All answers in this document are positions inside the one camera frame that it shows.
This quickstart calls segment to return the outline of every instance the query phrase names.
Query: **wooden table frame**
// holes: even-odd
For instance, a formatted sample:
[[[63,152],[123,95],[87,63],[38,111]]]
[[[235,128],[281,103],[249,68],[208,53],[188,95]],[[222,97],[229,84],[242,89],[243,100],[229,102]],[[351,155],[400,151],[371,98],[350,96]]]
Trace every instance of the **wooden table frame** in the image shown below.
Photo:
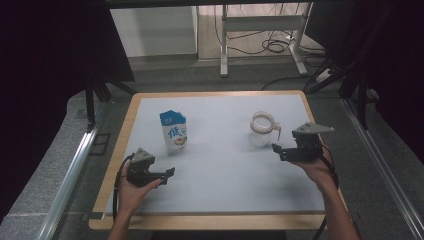
[[[140,102],[145,98],[210,97],[210,96],[266,96],[300,95],[311,122],[314,122],[311,109],[301,91],[244,91],[244,92],[175,92],[175,93],[138,93],[131,100],[127,115],[115,145],[102,186],[95,202],[93,213],[103,213],[113,189],[116,173],[129,141],[131,130],[137,116]],[[102,214],[101,219],[90,219],[92,229],[110,229],[112,216]],[[245,214],[245,215],[148,215],[133,216],[130,229],[145,230],[288,230],[317,229],[324,214]]]

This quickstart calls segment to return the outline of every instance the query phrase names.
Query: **glass mug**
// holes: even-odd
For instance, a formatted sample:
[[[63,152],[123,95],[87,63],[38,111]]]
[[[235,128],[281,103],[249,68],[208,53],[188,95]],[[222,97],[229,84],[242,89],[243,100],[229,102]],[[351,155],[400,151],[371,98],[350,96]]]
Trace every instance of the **glass mug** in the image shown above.
[[[278,131],[278,140],[280,140],[280,124],[274,121],[271,114],[264,111],[253,114],[250,121],[250,129],[249,140],[256,146],[262,147],[268,144],[273,130]]]

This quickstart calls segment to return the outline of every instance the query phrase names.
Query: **milk carton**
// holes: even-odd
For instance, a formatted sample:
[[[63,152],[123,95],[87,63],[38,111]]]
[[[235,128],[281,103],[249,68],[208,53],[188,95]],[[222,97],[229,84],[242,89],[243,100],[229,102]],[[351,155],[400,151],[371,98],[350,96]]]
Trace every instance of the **milk carton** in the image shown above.
[[[160,114],[160,121],[168,153],[180,151],[187,143],[186,118],[180,112],[169,110]]]

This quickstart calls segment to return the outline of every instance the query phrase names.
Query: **wall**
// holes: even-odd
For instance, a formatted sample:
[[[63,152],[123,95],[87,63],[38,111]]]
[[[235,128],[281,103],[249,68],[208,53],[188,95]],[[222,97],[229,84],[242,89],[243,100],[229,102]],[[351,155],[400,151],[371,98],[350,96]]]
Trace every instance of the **wall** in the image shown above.
[[[112,9],[127,57],[197,53],[196,7]]]

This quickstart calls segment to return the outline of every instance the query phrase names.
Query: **gripper camera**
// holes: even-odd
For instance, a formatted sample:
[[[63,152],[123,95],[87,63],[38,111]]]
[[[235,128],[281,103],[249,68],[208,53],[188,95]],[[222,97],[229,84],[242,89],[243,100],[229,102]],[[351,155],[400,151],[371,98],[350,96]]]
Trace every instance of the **gripper camera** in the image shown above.
[[[174,176],[175,168],[166,170],[164,173],[151,173],[150,165],[155,163],[155,157],[147,151],[139,148],[130,160],[127,172],[127,180],[137,187],[144,187],[156,179],[160,179],[161,185],[166,185],[168,178]]]
[[[272,150],[280,155],[281,161],[307,162],[323,155],[322,143],[318,133],[332,132],[334,128],[321,126],[315,123],[305,123],[292,131],[297,148],[283,149],[277,144],[272,144]]]

